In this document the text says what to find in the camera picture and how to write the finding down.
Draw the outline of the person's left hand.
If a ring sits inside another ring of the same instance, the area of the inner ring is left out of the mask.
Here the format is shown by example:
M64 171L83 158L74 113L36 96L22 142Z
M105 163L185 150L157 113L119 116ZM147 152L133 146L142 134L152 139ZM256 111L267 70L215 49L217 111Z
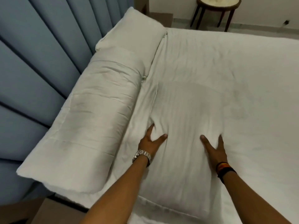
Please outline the person's left hand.
M145 136L140 140L138 145L138 150L143 150L151 155L151 160L154 159L155 154L158 149L154 149L153 141L151 140L151 133L154 128L154 124L152 124L146 131Z

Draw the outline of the person's right hand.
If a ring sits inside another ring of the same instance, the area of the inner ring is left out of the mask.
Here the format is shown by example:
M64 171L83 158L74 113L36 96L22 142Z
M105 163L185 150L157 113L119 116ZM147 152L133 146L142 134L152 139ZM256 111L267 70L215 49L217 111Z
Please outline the person's right hand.
M214 148L214 152L207 152L211 167L215 170L216 165L220 162L227 162L227 155L224 148L222 135L219 135L218 146Z

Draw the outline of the white striped pillow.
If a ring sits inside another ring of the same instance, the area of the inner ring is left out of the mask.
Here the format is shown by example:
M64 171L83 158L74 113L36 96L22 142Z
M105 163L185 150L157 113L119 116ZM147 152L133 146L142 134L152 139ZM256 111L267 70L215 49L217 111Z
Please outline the white striped pillow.
M220 183L200 136L217 147L224 130L223 95L186 82L159 82L149 116L151 139L167 134L138 196L151 221L222 224Z

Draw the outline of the person's right forearm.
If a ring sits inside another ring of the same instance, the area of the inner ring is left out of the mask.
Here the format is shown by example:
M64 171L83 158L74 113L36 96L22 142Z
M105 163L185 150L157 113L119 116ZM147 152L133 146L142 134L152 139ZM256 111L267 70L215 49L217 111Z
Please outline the person's right forearm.
M223 182L242 224L291 224L252 190L237 173L233 171L226 173Z

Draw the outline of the person's left forearm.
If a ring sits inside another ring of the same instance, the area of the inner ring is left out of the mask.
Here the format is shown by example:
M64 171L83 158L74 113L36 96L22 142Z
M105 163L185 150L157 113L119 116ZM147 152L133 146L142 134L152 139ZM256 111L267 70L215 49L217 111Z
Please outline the person's left forearm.
M148 158L139 156L93 204L80 224L126 224L133 210Z

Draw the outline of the orange thread wristband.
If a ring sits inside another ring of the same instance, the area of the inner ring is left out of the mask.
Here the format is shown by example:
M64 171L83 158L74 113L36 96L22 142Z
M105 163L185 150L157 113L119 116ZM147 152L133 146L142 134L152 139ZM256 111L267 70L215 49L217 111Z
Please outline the orange thread wristband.
M230 167L231 166L227 162L220 162L216 165L216 173L219 174L222 169Z

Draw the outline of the black wristband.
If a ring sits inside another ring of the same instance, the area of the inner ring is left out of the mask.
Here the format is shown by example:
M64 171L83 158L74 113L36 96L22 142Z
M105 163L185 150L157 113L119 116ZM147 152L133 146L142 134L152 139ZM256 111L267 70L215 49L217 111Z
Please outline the black wristband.
M218 173L217 173L217 177L221 180L221 182L223 184L225 184L224 182L224 176L229 173L229 172L234 172L236 173L236 171L232 168L232 167L224 167L222 168Z

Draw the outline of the white bed sheet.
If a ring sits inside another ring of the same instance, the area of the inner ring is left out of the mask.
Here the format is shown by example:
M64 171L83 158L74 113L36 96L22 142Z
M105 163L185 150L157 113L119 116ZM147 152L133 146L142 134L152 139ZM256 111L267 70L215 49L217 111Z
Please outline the white bed sheet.
M93 194L50 189L90 208L129 167L133 146L151 124L159 82L195 83L223 95L222 137L230 164L284 217L299 224L299 40L287 38L168 29L105 187ZM241 224L219 183L222 224ZM137 199L129 224L169 224L151 221L144 211Z

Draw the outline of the large white pillow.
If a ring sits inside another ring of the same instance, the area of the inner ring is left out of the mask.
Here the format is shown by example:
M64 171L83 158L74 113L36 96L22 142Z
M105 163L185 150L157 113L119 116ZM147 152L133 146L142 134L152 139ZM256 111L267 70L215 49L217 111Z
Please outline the large white pillow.
M17 174L76 193L99 192L134 111L144 71L142 60L127 49L96 52Z

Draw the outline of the small white pillow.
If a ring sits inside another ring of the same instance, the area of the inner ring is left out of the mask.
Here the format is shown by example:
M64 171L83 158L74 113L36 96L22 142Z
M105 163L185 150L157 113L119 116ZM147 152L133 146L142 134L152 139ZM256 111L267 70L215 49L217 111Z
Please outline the small white pillow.
M95 45L95 51L120 47L134 52L145 66L147 77L166 28L158 21L129 7L123 18Z

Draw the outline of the round dark wooden side table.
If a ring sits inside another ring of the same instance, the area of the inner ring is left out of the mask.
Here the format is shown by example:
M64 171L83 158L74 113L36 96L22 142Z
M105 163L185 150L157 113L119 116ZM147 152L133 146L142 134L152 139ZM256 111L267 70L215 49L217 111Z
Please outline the round dark wooden side table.
M229 12L229 17L227 19L225 30L224 30L224 32L227 32L229 29L231 20L233 18L234 12L240 6L241 2L242 2L242 0L196 0L197 7L195 10L194 16L192 18L190 27L192 27L192 25L196 19L196 16L199 12L199 9L201 8L202 10L201 10L201 13L200 13L197 25L196 25L196 30L199 29L199 26L202 22L205 11L209 10L209 11L214 11L214 12L221 12L221 16L220 16L219 22L217 24L217 27L220 27L220 24L222 22L222 19L223 19L225 13Z

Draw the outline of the brown wooden nightstand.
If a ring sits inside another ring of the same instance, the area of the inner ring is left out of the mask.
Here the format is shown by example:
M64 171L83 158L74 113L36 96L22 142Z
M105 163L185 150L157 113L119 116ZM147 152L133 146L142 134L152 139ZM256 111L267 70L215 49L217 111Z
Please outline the brown wooden nightstand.
M88 209L57 197L0 206L0 224L79 224Z

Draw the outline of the blue padded headboard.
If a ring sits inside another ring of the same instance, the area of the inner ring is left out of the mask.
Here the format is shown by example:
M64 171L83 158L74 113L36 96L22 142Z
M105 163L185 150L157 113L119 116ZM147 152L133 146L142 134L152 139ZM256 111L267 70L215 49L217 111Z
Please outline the blue padded headboard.
M16 171L134 0L0 0L0 206L51 194Z

